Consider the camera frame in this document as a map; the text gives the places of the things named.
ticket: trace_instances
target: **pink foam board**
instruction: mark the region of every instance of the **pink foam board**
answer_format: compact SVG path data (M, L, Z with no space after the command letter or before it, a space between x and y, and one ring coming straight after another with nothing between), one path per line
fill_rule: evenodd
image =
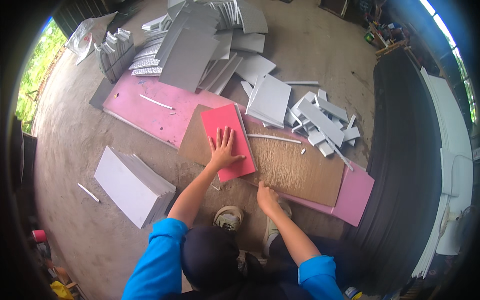
M116 118L128 122L133 127L146 132L156 139L178 149L187 130L193 111L198 104L211 108L218 108L233 103L222 96L197 89L196 93L176 88L158 82L158 77L131 76L132 71L126 70L120 77L115 87L105 100L103 107L109 110ZM163 108L155 103L141 98L145 95L157 102L172 106L174 110ZM245 107L238 105L243 120L262 124L261 121L245 115ZM308 143L308 140L292 133L288 128L278 129L281 132ZM318 204L312 201L281 193L280 196L297 202L316 211L334 215L353 226L358 226L373 186L373 179L356 164L352 163L354 170L359 172L346 172L344 168L342 184L338 193L335 207ZM366 183L367 188L361 184L355 189L358 182Z

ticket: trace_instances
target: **blue sleeve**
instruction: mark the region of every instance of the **blue sleeve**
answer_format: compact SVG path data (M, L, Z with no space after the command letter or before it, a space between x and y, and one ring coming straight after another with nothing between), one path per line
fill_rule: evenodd
M335 262L331 256L316 256L301 263L299 285L317 300L344 299L335 282Z
M167 218L153 225L148 247L123 290L122 299L155 299L181 293L180 243L188 228Z

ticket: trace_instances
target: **yellow bag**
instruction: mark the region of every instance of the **yellow bag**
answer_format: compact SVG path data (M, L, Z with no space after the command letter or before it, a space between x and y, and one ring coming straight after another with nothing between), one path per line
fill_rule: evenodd
M74 300L73 299L73 296L72 296L72 293L70 293L70 290L64 286L61 282L59 281L54 281L50 287L52 288L52 290L55 292L55 294L57 294L57 296L59 297L59 299L62 299L62 300Z

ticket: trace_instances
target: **white plastic bag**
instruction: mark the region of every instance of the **white plastic bag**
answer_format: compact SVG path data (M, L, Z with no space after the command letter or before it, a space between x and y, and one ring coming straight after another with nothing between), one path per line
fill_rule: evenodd
M106 14L99 18L90 18L82 21L65 46L78 55L78 65L87 55L94 50L93 44L100 43L105 36L107 26L112 22L118 12Z

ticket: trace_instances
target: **window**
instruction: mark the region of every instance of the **window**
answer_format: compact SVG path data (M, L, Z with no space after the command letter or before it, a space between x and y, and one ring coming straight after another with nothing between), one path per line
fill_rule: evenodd
M458 50L455 41L453 40L452 35L450 34L450 31L448 31L447 26L443 22L442 18L440 17L439 14L436 13L435 9L428 3L427 0L420 0L420 2L423 4L423 6L426 8L428 13L433 17L433 20L435 23L437 23L438 28L443 32L445 35L445 38L450 45L450 48L452 48L452 53L456 59L456 62L458 64L458 70L460 71L460 76L463 80L463 84L465 86L465 91L467 92L467 98L468 98L468 103L470 106L470 117L472 119L472 122L475 122L477 119L477 114L475 111L475 99L473 97L473 89L471 86L470 79L467 74L467 69L465 68L465 65L463 63L462 57L460 55L460 50Z

